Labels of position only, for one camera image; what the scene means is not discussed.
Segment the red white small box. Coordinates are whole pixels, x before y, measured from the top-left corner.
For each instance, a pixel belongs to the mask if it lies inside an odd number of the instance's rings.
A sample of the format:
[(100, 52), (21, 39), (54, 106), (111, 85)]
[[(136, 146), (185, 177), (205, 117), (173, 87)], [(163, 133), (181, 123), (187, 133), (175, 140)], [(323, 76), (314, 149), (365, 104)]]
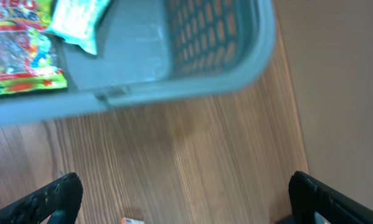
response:
[(121, 224), (146, 224), (146, 222), (132, 218), (122, 218)]

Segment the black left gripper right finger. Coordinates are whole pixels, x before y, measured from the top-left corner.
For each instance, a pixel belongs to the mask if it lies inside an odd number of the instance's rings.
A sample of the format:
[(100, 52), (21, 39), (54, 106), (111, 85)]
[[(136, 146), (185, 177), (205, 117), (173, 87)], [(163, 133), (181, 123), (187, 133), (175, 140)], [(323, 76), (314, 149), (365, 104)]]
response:
[(297, 224), (316, 223), (316, 214), (330, 223), (373, 224), (373, 210), (302, 171), (291, 176), (288, 191)]

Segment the teal tissue pack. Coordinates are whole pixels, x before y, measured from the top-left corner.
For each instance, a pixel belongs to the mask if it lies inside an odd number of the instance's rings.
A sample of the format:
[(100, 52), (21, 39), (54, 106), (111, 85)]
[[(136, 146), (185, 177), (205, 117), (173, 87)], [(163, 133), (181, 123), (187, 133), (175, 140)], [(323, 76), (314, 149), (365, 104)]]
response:
[(110, 3), (110, 0), (57, 0), (46, 32), (96, 55), (97, 24)]

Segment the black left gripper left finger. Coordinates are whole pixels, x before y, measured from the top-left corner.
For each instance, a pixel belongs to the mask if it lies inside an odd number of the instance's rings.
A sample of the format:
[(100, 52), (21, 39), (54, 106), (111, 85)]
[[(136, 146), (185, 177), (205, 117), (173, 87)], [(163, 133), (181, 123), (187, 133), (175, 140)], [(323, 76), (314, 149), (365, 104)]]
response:
[(71, 172), (0, 209), (0, 224), (74, 224), (82, 197), (82, 182)]

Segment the colourful gummy candy bag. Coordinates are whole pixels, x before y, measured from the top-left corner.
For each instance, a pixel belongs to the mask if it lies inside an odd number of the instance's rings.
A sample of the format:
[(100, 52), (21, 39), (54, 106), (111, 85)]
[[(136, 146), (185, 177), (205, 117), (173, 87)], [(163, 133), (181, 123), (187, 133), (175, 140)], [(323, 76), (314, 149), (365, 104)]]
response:
[(56, 39), (45, 33), (52, 0), (0, 0), (0, 96), (67, 88)]

